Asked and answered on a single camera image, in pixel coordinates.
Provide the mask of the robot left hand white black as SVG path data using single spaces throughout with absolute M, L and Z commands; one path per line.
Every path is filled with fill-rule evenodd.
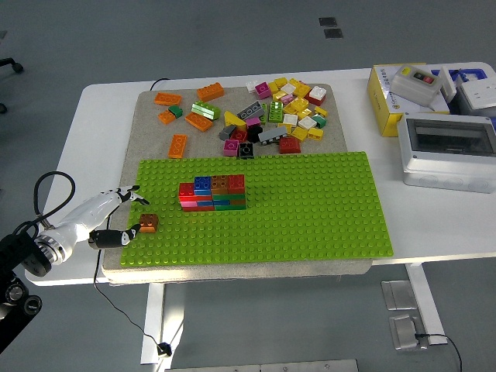
M 73 253 L 76 243 L 90 237 L 90 232 L 99 227 L 122 203 L 138 201 L 141 205 L 150 203 L 136 191 L 139 185 L 103 191 L 89 198 L 63 217 L 53 228 L 43 232 L 43 238 L 53 251 L 54 264 L 65 262 Z

